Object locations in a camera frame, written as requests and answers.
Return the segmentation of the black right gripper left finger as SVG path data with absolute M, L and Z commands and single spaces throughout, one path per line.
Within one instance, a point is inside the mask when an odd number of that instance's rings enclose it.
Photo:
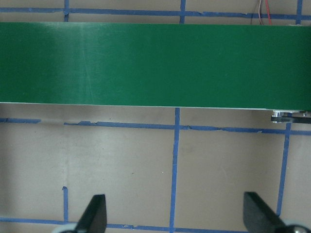
M 83 212 L 76 227 L 76 233 L 104 233 L 107 227 L 105 194 L 94 195 Z

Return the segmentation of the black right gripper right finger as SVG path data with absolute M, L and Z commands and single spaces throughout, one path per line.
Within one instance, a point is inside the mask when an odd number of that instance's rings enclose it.
M 244 192 L 243 223 L 249 233 L 281 233 L 286 228 L 256 192 Z

